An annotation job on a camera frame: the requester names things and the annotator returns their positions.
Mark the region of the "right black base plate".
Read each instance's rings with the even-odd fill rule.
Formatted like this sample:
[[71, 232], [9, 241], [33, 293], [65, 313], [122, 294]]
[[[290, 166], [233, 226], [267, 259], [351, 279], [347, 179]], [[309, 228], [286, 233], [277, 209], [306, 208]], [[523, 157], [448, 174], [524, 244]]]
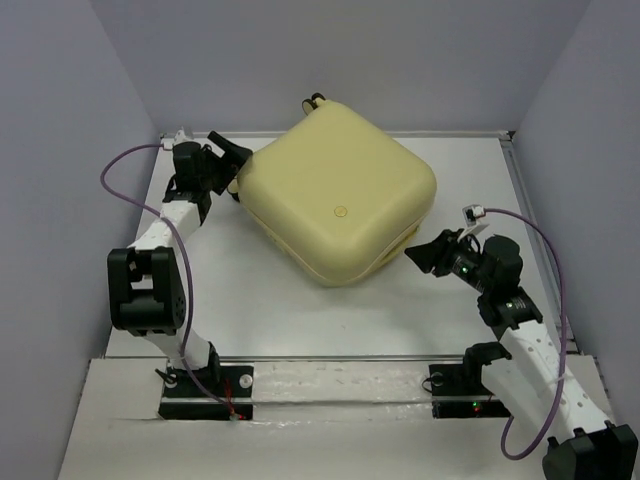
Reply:
[[509, 410], [482, 383], [484, 367], [510, 359], [498, 342], [478, 343], [465, 350], [456, 363], [429, 365], [422, 388], [431, 395], [435, 419], [508, 418]]

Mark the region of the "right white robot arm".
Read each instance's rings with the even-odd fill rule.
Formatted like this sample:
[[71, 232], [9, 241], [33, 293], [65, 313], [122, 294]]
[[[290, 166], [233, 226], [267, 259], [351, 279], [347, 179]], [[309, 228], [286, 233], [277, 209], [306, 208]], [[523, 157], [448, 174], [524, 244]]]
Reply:
[[454, 275], [478, 291], [479, 315], [496, 339], [466, 350], [460, 379], [470, 391], [497, 396], [512, 420], [546, 443], [545, 478], [632, 478], [638, 438], [630, 426], [615, 424], [571, 372], [520, 285], [515, 241], [493, 235], [479, 243], [462, 230], [444, 230], [405, 253], [422, 272]]

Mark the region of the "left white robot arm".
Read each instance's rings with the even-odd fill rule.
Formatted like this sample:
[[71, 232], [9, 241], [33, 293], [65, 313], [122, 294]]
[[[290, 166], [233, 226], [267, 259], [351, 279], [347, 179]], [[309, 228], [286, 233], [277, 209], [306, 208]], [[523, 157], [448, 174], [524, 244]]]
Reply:
[[142, 204], [154, 218], [150, 226], [107, 256], [111, 322], [154, 345], [177, 378], [209, 395], [220, 386], [221, 366], [213, 344], [194, 331], [186, 241], [204, 224], [213, 196], [228, 190], [252, 152], [215, 131], [203, 143], [179, 132], [160, 147], [171, 153], [173, 164], [161, 205]]

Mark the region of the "yellow suitcase with black lining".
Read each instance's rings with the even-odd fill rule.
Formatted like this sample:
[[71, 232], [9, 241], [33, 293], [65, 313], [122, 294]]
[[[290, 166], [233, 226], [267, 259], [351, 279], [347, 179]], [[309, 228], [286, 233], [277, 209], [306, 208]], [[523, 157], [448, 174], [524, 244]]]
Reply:
[[351, 108], [316, 93], [304, 119], [256, 150], [240, 204], [316, 282], [358, 283], [397, 256], [433, 207], [431, 166]]

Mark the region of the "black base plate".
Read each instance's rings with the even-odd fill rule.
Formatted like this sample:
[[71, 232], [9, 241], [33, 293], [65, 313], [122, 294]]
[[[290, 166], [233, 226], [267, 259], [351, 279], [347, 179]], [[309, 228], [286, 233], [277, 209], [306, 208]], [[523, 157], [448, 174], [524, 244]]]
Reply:
[[162, 380], [158, 415], [179, 421], [249, 421], [254, 416], [254, 365], [223, 363], [220, 379], [204, 370], [194, 374], [204, 387], [199, 388], [182, 370], [170, 366], [156, 369]]
[[509, 410], [482, 383], [484, 367], [510, 359], [498, 342], [478, 343], [465, 350], [456, 363], [429, 365], [422, 388], [431, 395], [435, 419], [508, 418]]

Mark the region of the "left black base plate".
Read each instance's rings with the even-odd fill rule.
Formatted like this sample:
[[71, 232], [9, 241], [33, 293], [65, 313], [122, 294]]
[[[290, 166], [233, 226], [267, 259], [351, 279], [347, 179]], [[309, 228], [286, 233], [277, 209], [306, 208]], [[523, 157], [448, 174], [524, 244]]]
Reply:
[[199, 388], [182, 370], [170, 366], [156, 369], [162, 380], [158, 415], [179, 421], [249, 421], [254, 416], [254, 365], [223, 363], [220, 379], [204, 370], [194, 374], [204, 387]]

